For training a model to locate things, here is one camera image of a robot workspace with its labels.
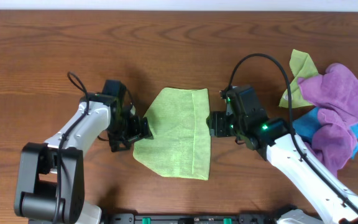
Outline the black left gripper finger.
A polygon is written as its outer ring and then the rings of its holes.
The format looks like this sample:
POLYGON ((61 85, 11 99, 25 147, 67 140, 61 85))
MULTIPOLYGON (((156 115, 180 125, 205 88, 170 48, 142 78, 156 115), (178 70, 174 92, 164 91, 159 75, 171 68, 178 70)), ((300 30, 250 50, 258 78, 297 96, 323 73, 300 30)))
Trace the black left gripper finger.
POLYGON ((141 139, 153 139, 153 134, 150 130, 149 122, 147 118, 139 118, 139 135, 138 140, 141 139))
POLYGON ((109 134, 109 146, 111 152, 127 151, 135 142, 149 138, 149 134, 138 134, 132 137, 109 134))

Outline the light green cloth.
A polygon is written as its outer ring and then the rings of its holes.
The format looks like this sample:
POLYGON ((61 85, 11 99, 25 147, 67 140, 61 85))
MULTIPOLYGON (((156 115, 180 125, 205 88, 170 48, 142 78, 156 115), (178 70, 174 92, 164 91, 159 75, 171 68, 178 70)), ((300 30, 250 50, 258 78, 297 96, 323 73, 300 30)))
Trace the light green cloth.
POLYGON ((206 88, 164 88, 145 113, 153 138, 135 143, 134 159, 162 177, 208 180, 208 116, 206 88))

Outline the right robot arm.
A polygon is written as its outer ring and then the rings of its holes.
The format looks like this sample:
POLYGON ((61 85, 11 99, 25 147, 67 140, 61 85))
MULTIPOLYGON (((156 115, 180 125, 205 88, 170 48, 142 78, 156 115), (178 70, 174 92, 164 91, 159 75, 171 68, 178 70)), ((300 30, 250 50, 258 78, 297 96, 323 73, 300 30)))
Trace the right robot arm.
POLYGON ((234 137, 276 167, 312 204, 323 223, 358 223, 358 195, 341 183, 282 118, 270 119, 251 86, 220 92, 225 111, 213 111, 210 135, 234 137))

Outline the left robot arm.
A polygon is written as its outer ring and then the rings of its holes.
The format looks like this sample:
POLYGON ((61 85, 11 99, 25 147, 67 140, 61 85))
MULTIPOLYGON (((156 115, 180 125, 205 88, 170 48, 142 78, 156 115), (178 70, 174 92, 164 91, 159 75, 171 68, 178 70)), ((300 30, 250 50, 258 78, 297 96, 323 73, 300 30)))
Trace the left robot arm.
POLYGON ((92 93, 75 115, 43 143, 27 143, 20 156, 14 212, 31 223, 101 223, 102 209, 85 201, 84 156, 105 131, 112 152, 151 139, 147 119, 122 96, 92 93))

